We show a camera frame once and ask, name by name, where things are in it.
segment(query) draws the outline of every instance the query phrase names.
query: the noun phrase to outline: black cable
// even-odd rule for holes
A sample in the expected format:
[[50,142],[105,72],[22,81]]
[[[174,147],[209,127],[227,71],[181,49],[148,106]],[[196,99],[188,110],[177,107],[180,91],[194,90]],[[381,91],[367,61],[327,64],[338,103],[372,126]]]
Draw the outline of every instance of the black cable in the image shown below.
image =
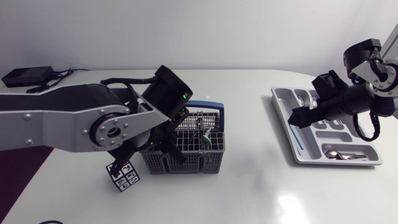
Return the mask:
[[373,137],[372,138],[368,138],[366,137],[361,130],[359,129],[359,124],[358,124],[358,115],[354,114],[353,115],[353,123],[354,123],[354,127],[355,127],[355,131],[358,133],[358,135],[360,136],[361,139],[363,139],[364,141],[370,142],[373,141],[375,139],[377,139],[380,135],[380,122],[379,122],[379,116],[376,114],[372,114],[370,113],[371,116],[371,121],[374,127],[374,133],[373,133]]
[[135,79],[135,78],[109,78],[102,80],[101,84],[109,85],[113,83],[128,83],[128,84],[150,84],[157,81],[157,77],[146,78],[146,79]]
[[48,90],[49,88],[51,88],[51,87],[57,85],[58,83],[60,83],[64,78],[68,77],[73,72],[79,71],[79,70],[81,70],[81,71],[89,71],[88,69],[84,69],[84,68],[69,68],[69,69],[61,71],[61,72],[53,72],[51,74],[51,76],[50,76],[50,79],[51,80],[58,79],[58,81],[56,81],[55,83],[53,83],[51,85],[46,84],[46,85],[42,85],[42,86],[38,86],[38,87],[35,87],[35,88],[28,89],[28,90],[26,90],[26,93],[41,93],[44,90]]
[[131,113],[137,113],[138,111],[138,101],[137,101],[137,95],[136,91],[134,91],[133,87],[128,84],[128,83],[123,83],[127,86],[127,89],[130,90],[130,93],[132,95],[132,100],[130,100],[130,103],[127,104],[127,106],[130,108]]
[[377,51],[377,48],[375,48],[370,56],[369,63],[370,63],[372,72],[377,75],[377,77],[380,79],[380,81],[384,82],[387,80],[388,75],[379,69],[376,61],[382,62],[382,59],[378,58],[377,54],[378,54],[378,51]]

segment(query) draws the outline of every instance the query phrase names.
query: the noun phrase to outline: basket handle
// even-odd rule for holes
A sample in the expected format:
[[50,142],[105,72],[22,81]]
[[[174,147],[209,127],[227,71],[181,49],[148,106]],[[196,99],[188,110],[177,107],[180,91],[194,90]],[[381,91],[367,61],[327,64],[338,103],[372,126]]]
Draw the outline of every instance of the basket handle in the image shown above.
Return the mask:
[[224,132],[224,104],[210,102],[210,101],[202,101],[202,100],[189,100],[186,104],[186,107],[196,107],[196,108],[209,108],[216,109],[220,111],[220,131]]

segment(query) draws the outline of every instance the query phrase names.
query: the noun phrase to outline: black power supply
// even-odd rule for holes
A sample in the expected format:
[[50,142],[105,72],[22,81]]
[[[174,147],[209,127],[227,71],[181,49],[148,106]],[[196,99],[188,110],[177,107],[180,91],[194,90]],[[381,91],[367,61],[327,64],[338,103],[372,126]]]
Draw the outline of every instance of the black power supply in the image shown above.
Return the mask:
[[51,66],[16,68],[1,80],[7,87],[45,85],[51,80],[50,75],[53,72]]

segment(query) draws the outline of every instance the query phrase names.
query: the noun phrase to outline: cutlery basket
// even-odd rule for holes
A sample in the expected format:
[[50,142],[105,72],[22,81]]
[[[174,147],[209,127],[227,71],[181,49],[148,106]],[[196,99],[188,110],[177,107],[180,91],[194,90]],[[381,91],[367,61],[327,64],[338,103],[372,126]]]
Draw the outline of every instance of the cutlery basket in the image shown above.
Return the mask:
[[[224,106],[222,103],[207,101],[189,101],[187,107],[218,109],[218,113],[190,113],[175,129],[177,138],[174,144],[182,151],[187,160],[179,165],[169,154],[157,147],[141,151],[151,174],[215,174],[220,171],[221,160],[225,152]],[[211,129],[209,145],[203,142],[203,135]]]

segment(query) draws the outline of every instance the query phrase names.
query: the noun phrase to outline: white wall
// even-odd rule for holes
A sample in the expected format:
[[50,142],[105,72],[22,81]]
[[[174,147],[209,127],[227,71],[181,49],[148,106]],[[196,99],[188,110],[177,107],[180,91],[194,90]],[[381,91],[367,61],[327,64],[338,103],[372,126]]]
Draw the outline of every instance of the white wall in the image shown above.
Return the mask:
[[0,76],[17,67],[345,71],[343,52],[382,43],[396,0],[2,0]]

